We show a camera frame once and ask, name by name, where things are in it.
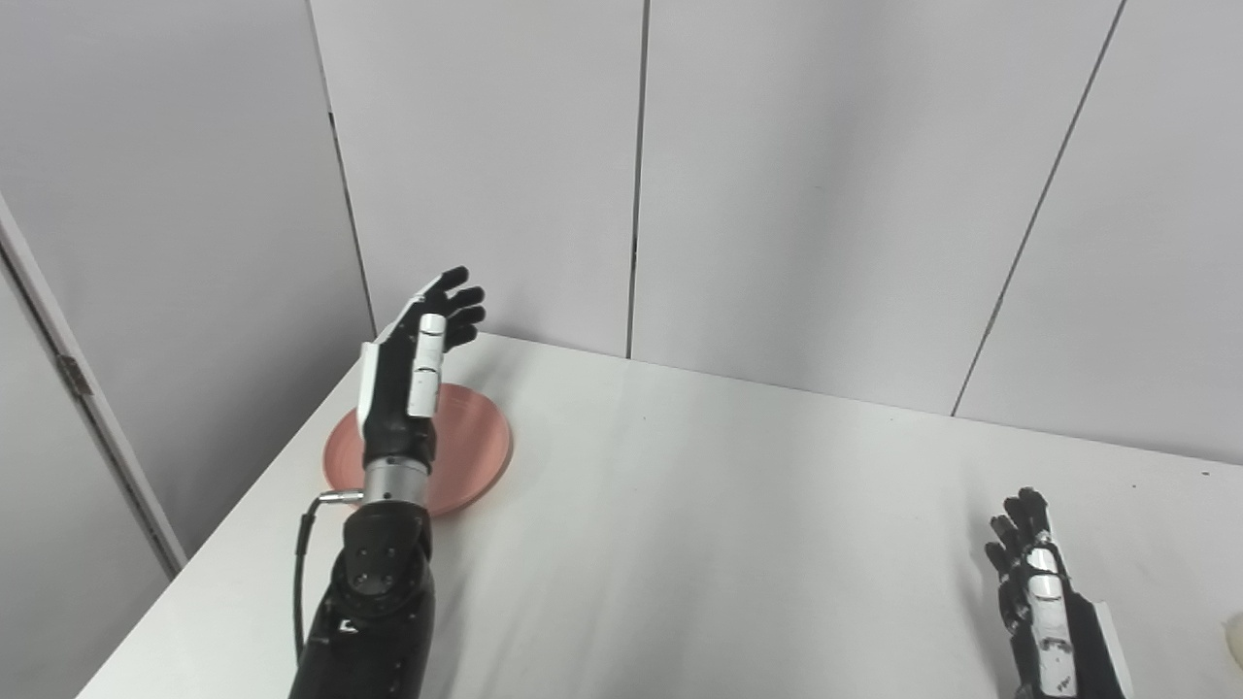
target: white plastic part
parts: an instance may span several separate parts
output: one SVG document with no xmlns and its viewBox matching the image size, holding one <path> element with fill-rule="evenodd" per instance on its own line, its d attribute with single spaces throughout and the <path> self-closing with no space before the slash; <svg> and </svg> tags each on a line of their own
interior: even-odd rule
<svg viewBox="0 0 1243 699">
<path fill-rule="evenodd" d="M 446 325 L 445 317 L 436 313 L 426 313 L 419 321 L 419 343 L 414 350 L 410 396 L 405 405 L 405 412 L 411 418 L 430 418 L 436 414 Z"/>
<path fill-rule="evenodd" d="M 1027 599 L 1032 606 L 1032 637 L 1040 672 L 1040 692 L 1048 697 L 1075 697 L 1075 652 L 1070 643 L 1070 622 L 1063 598 L 1062 578 L 1037 575 L 1027 581 Z"/>
<path fill-rule="evenodd" d="M 372 396 L 375 392 L 375 367 L 379 361 L 380 346 L 375 342 L 363 342 L 363 377 L 358 382 L 358 434 L 363 433 L 367 413 L 372 410 Z"/>
<path fill-rule="evenodd" d="M 1032 549 L 1027 555 L 1027 565 L 1047 573 L 1058 573 L 1058 558 L 1048 549 Z"/>
<path fill-rule="evenodd" d="M 423 286 L 423 289 L 420 289 L 419 291 L 416 291 L 415 295 L 411 296 L 410 300 L 405 302 L 405 306 L 401 306 L 401 312 L 399 312 L 397 315 L 397 318 L 394 318 L 393 322 L 390 322 L 389 325 L 384 326 L 384 330 L 382 330 L 378 336 L 375 336 L 375 342 L 377 343 L 382 343 L 385 340 L 388 340 L 389 335 L 393 335 L 393 328 L 397 327 L 397 323 L 400 322 L 400 320 L 404 318 L 405 315 L 410 311 L 410 306 L 414 306 L 415 303 L 421 303 L 423 299 L 424 299 L 424 296 L 426 296 L 428 291 L 433 286 L 435 286 L 436 282 L 439 282 L 440 277 L 443 277 L 443 276 L 445 276 L 445 275 L 436 275 L 436 279 L 429 281 L 428 284 L 425 284 Z"/>
</svg>

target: prosthetic arm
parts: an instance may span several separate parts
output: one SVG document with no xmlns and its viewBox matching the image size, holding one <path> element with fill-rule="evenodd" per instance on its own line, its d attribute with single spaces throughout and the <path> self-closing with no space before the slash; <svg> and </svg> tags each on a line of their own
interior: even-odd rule
<svg viewBox="0 0 1243 699">
<path fill-rule="evenodd" d="M 1018 664 L 1018 699 L 1127 699 L 1131 677 L 1105 604 L 1070 587 L 1044 498 L 1024 488 L 992 519 L 984 552 Z"/>
<path fill-rule="evenodd" d="M 450 296 L 467 276 L 465 267 L 444 272 L 363 345 L 362 505 L 346 520 L 290 699 L 419 695 L 435 611 L 425 490 L 436 453 L 440 363 L 444 352 L 474 340 L 484 320 L 482 289 Z"/>
</svg>

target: pink plate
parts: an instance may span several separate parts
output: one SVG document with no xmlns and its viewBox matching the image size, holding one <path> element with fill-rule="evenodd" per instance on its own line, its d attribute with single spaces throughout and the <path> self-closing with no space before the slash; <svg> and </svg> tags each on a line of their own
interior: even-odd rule
<svg viewBox="0 0 1243 699">
<path fill-rule="evenodd" d="M 479 500 L 510 461 L 510 425 L 496 403 L 465 386 L 440 387 L 436 463 L 428 481 L 431 516 Z M 323 474 L 334 490 L 363 486 L 363 439 L 354 410 L 341 418 L 323 448 Z"/>
</svg>

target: white wall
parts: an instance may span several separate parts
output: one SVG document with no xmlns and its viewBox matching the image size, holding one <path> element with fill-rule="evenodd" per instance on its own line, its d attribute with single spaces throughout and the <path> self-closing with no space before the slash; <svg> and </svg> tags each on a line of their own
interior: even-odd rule
<svg viewBox="0 0 1243 699">
<path fill-rule="evenodd" d="M 484 328 L 622 354 L 643 0 L 312 0 L 378 318 L 469 265 Z"/>
<path fill-rule="evenodd" d="M 0 192 L 193 551 L 372 332 L 307 9 L 0 2 Z"/>
<path fill-rule="evenodd" d="M 63 699 L 168 577 L 12 281 L 0 261 L 0 694 Z"/>
<path fill-rule="evenodd" d="M 620 353 L 639 4 L 314 9 L 379 315 Z M 634 357 L 951 412 L 1117 9 L 653 1 Z M 1125 12 L 958 414 L 1243 460 L 1236 12 Z"/>
<path fill-rule="evenodd" d="M 1243 463 L 1241 29 L 1127 4 L 960 415 Z"/>
<path fill-rule="evenodd" d="M 654 1 L 634 357 L 948 413 L 1115 9 Z"/>
</svg>

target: white table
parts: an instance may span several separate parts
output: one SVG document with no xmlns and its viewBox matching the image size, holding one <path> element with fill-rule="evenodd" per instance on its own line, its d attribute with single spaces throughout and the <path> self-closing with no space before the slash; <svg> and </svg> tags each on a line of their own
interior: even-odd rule
<svg viewBox="0 0 1243 699">
<path fill-rule="evenodd" d="M 449 381 L 515 434 L 439 520 L 424 697 L 1011 697 L 981 547 L 1019 486 L 1054 505 L 1140 697 L 1243 695 L 1243 468 L 485 336 Z M 234 509 L 83 699 L 283 698 L 298 515 L 357 371 Z M 347 511 L 321 509 L 308 618 Z"/>
</svg>

